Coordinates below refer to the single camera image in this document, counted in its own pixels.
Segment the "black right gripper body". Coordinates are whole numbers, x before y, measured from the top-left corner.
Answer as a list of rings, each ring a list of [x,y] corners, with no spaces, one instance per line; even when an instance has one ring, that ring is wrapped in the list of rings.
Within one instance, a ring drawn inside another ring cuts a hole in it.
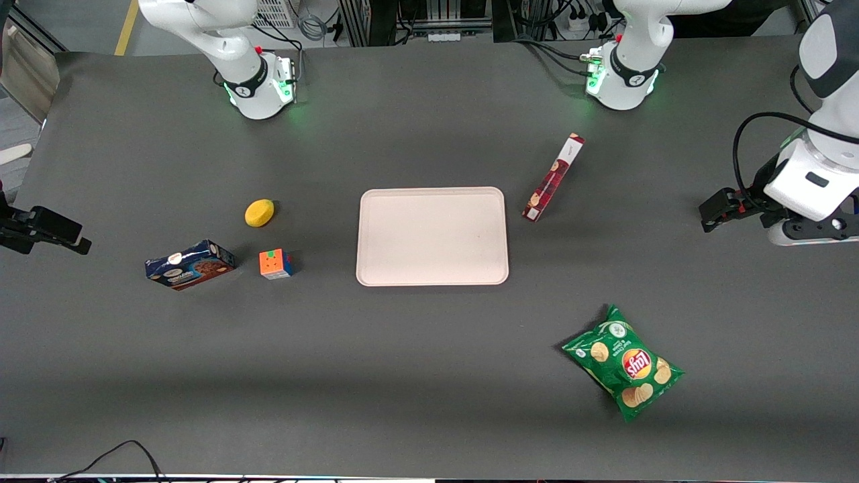
[[[30,239],[30,212],[18,208],[1,208],[1,246],[27,256],[33,250]]]

